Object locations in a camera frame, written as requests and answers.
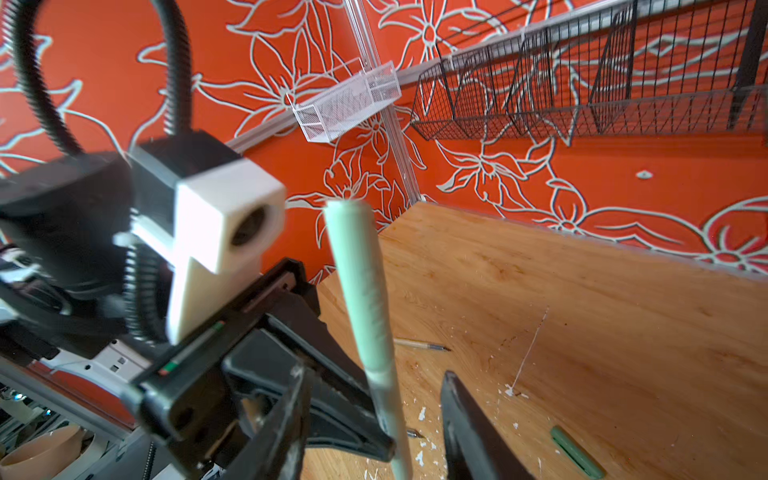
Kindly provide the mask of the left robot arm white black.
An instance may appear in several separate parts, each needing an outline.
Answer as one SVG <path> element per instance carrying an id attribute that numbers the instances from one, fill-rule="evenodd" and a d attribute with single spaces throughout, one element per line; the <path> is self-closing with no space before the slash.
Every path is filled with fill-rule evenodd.
<path id="1" fill-rule="evenodd" d="M 137 307 L 81 319 L 9 286 L 2 301 L 50 332 L 169 343 L 123 398 L 192 478 L 218 464 L 234 479 L 294 479 L 308 447 L 389 461 L 394 440 L 303 265 L 259 270 L 284 200 L 241 157 L 209 154 L 190 174 L 143 153 L 48 163 L 2 182 L 2 227 L 71 297 L 123 291 Z"/>

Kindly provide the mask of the green pen cap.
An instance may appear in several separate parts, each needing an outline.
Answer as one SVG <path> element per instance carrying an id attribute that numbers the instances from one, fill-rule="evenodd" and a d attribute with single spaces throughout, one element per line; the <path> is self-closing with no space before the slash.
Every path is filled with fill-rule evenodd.
<path id="1" fill-rule="evenodd" d="M 550 436 L 558 450 L 564 454 L 587 478 L 604 479 L 605 470 L 580 444 L 560 426 L 550 430 Z"/>

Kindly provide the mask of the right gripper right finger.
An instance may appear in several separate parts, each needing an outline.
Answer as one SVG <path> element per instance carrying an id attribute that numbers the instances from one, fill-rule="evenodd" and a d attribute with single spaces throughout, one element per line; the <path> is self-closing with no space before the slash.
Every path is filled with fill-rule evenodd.
<path id="1" fill-rule="evenodd" d="M 533 479 L 453 371 L 440 401 L 447 479 Z"/>

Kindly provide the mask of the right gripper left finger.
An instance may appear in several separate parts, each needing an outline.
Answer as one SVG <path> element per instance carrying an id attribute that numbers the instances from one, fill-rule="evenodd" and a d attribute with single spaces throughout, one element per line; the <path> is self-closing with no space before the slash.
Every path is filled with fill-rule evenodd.
<path id="1" fill-rule="evenodd" d="M 298 479 L 309 433 L 310 405 L 311 374 L 304 366 L 296 366 L 288 390 L 225 469 L 222 479 Z"/>

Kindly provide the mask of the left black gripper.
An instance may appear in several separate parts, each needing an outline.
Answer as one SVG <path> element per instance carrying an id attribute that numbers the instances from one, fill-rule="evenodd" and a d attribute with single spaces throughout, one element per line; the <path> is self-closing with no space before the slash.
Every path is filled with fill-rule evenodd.
<path id="1" fill-rule="evenodd" d="M 388 462 L 362 369 L 320 320 L 304 265 L 283 259 L 132 380 L 123 401 L 181 474 L 279 471 L 292 445 Z"/>

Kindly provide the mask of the light green pen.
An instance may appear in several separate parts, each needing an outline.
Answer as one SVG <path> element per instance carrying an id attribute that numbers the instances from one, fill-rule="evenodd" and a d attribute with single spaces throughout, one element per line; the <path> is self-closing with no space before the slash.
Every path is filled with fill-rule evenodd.
<path id="1" fill-rule="evenodd" d="M 390 468 L 396 479 L 410 479 L 413 468 L 373 211 L 364 201 L 333 200 L 323 215 L 377 420 L 394 441 Z"/>

